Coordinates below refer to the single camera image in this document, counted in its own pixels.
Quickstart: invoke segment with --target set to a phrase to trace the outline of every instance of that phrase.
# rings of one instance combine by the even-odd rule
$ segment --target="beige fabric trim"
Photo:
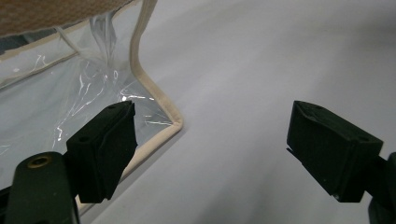
[[[0,0],[0,36],[83,21],[131,0]]]
[[[143,6],[140,11],[139,20],[137,21],[137,25],[134,29],[134,34],[131,39],[131,70],[135,77],[142,83],[142,85],[148,90],[151,96],[157,101],[157,103],[163,109],[168,118],[173,122],[173,124],[157,133],[154,137],[148,140],[136,151],[131,162],[122,173],[122,178],[120,182],[128,177],[128,175],[132,171],[134,171],[140,164],[147,160],[149,156],[152,155],[167,140],[169,140],[173,135],[178,133],[183,126],[183,118],[175,105],[165,95],[165,93],[163,93],[163,91],[151,80],[151,78],[143,70],[139,62],[138,53],[140,38],[149,23],[149,18],[155,8],[156,3],[157,0],[143,0]],[[78,209],[81,214],[84,214],[91,207],[91,204],[82,204],[78,200]]]
[[[80,23],[78,23],[78,24],[76,24],[74,26],[71,26],[71,27],[65,29],[64,32],[69,34],[69,33],[73,32],[73,31],[76,31],[77,29],[79,29],[79,28],[81,28],[81,27],[83,27],[83,26],[85,26],[87,24],[88,24],[88,21],[82,21],[82,22],[80,22]],[[5,60],[7,60],[9,58],[15,57],[15,56],[17,56],[18,54],[20,54],[23,51],[26,51],[28,49],[33,49],[33,48],[38,47],[40,45],[46,44],[46,43],[48,43],[51,40],[54,40],[56,38],[61,38],[58,33],[46,36],[46,37],[44,37],[42,39],[39,39],[39,40],[37,40],[37,41],[35,41],[33,43],[30,43],[28,45],[24,45],[24,46],[19,47],[17,49],[9,49],[4,54],[0,55],[0,61],[5,61]]]

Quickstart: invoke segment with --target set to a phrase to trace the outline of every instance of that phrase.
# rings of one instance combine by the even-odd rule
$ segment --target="clear plastic bag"
[[[136,154],[146,150],[129,171],[181,128],[162,92],[136,78],[147,78],[134,48],[152,2],[57,28],[58,34],[0,56],[0,189],[11,184],[19,162],[43,151],[65,153],[66,140],[116,102],[135,103]],[[155,142],[141,149],[149,141]]]

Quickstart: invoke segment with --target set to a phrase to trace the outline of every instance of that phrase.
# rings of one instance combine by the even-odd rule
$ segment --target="gray surface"
[[[369,195],[337,203],[286,137],[298,99],[384,140],[383,157],[395,150],[395,11],[383,0],[159,1],[142,63],[186,125],[93,223],[368,223]]]

